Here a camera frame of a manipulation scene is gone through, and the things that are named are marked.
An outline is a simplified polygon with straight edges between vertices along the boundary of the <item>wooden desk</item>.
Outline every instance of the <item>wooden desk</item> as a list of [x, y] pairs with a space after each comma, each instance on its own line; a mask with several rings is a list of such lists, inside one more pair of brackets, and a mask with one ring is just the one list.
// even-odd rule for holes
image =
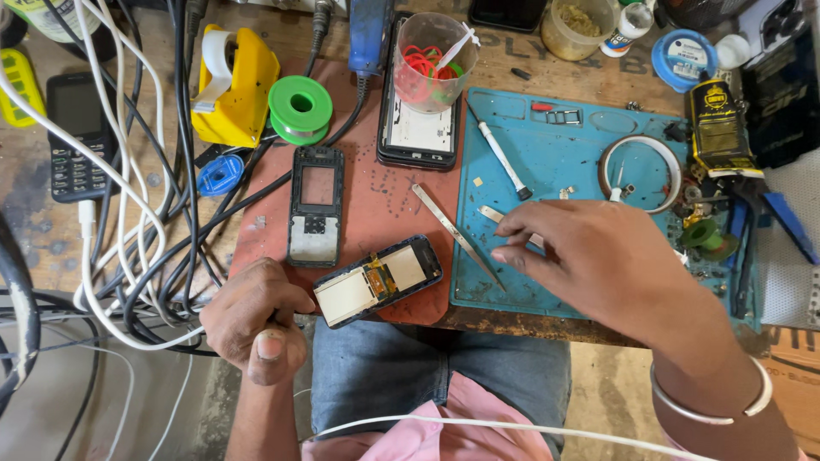
[[[436, 2], [434, 0], [396, 0], [396, 7], [409, 11], [436, 11], [459, 21], [467, 19], [469, 0]], [[165, 102], [165, 136], [169, 157], [175, 151], [176, 112], [173, 94], [172, 30], [168, 15], [162, 11], [136, 10], [134, 12], [143, 38], [143, 49], [163, 79]], [[237, 30], [248, 27], [262, 36], [281, 61], [288, 57], [306, 57], [310, 49], [311, 15], [295, 11], [253, 4], [211, 2], [203, 24], [215, 22], [223, 29]], [[334, 18], [321, 57], [345, 60], [349, 53], [348, 21]], [[544, 48], [540, 36], [517, 34], [504, 30], [476, 27], [482, 47], [479, 62], [468, 85], [507, 91], [537, 94], [550, 98], [574, 100], [583, 103], [624, 107], [630, 101], [641, 103], [646, 111], [681, 116], [684, 98], [675, 93], [654, 75], [649, 50], [662, 33], [653, 29], [637, 40], [632, 50], [618, 59], [596, 52], [582, 62], [565, 62]], [[52, 75], [88, 70], [87, 63], [71, 56], [54, 42], [38, 32], [32, 32], [28, 41], [18, 47], [31, 60], [34, 73], [44, 94], [45, 81]], [[109, 63], [109, 70], [116, 68]], [[532, 74], [524, 81], [512, 73], [518, 67]], [[134, 60], [126, 62], [126, 82], [134, 74]], [[198, 81], [198, 68], [192, 82]], [[126, 83], [130, 92], [130, 83]], [[146, 122], [154, 125], [156, 91], [148, 73], [143, 78], [139, 110]], [[143, 174], [162, 178], [162, 167], [147, 138], [136, 126], [130, 136], [134, 155], [139, 159]], [[201, 153], [206, 143], [195, 142], [195, 151]], [[15, 233], [16, 240], [26, 256], [34, 285], [40, 289], [74, 291], [80, 283], [80, 226], [76, 205], [63, 205], [51, 200], [49, 182], [49, 149], [45, 130], [40, 126], [18, 130], [0, 121], [0, 200], [2, 213]], [[152, 203], [162, 198], [162, 183], [150, 182]], [[112, 239], [116, 210], [120, 196], [112, 200], [107, 242]], [[221, 201], [200, 198], [200, 221], [206, 222]], [[139, 209], [130, 202], [128, 227], [135, 225]], [[226, 275], [234, 251], [241, 216], [232, 217], [217, 228], [207, 243], [207, 252], [215, 262], [214, 268]], [[169, 246], [183, 239], [187, 226], [177, 221], [169, 227]], [[184, 257], [178, 255], [175, 261]], [[214, 287], [203, 270], [197, 270], [194, 293], [208, 299]], [[640, 346], [590, 321], [544, 317], [531, 314], [493, 312], [484, 309], [451, 306], [447, 314], [435, 324], [442, 328], [474, 331], [494, 331], [516, 335], [575, 340], [611, 345]]]

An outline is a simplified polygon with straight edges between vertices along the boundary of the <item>right hand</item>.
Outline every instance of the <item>right hand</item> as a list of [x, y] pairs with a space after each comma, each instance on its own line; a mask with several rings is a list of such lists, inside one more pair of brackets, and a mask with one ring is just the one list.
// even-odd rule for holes
[[315, 308], [305, 290], [288, 282], [278, 262], [261, 258], [232, 276], [199, 320], [208, 345], [222, 358], [254, 384], [272, 386], [293, 379], [305, 363], [307, 341], [294, 323], [294, 311]]
[[[601, 200], [526, 202], [499, 223], [505, 262], [579, 312], [653, 349], [724, 336], [726, 311], [698, 285], [645, 211]], [[544, 237], [545, 255], [525, 248]]]

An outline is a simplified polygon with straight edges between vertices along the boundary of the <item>blue jeans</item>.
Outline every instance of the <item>blue jeans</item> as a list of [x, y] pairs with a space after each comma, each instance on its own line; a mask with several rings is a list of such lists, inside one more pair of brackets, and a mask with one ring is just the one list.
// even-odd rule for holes
[[[389, 323], [359, 321], [331, 330], [318, 319], [314, 433], [360, 419], [407, 414], [427, 400], [444, 404], [452, 372], [482, 385], [533, 424], [563, 426], [572, 388], [568, 343], [467, 331], [441, 334], [450, 335], [450, 342], [433, 347]], [[387, 431], [393, 424], [356, 426], [328, 436]], [[544, 439], [558, 461], [563, 438], [544, 434]]]

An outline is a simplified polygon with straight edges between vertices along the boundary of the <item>pink shirt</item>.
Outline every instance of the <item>pink shirt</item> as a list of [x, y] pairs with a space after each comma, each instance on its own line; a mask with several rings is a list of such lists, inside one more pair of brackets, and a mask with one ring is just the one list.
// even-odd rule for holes
[[[446, 406], [436, 406], [431, 400], [412, 414], [532, 424], [516, 409], [457, 372], [450, 380]], [[363, 432], [306, 442], [302, 460], [553, 461], [553, 456], [537, 431], [404, 419], [386, 433]], [[799, 461], [809, 461], [802, 451]]]

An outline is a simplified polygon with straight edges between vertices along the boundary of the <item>silver bangle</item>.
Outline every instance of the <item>silver bangle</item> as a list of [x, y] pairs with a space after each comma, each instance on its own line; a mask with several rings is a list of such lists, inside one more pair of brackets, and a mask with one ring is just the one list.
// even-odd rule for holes
[[[769, 402], [772, 401], [772, 379], [769, 378], [768, 373], [766, 372], [766, 368], [760, 364], [754, 357], [751, 358], [754, 366], [760, 372], [760, 376], [763, 379], [763, 388], [760, 391], [760, 395], [758, 398], [746, 409], [743, 413], [746, 416], [754, 416], [765, 409]], [[649, 379], [652, 381], [652, 391], [655, 395], [661, 399], [669, 408], [675, 410], [675, 413], [678, 413], [682, 416], [685, 416], [689, 419], [692, 419], [697, 422], [702, 422], [703, 424], [713, 424], [716, 426], [726, 426], [727, 424], [732, 424], [735, 422], [734, 418], [722, 418], [719, 416], [707, 416], [705, 414], [695, 413], [692, 410], [685, 409], [680, 405], [676, 404], [670, 397], [667, 395], [666, 392], [661, 389], [661, 386], [658, 384], [658, 380], [655, 378], [655, 364], [653, 363], [651, 367], [649, 367]]]

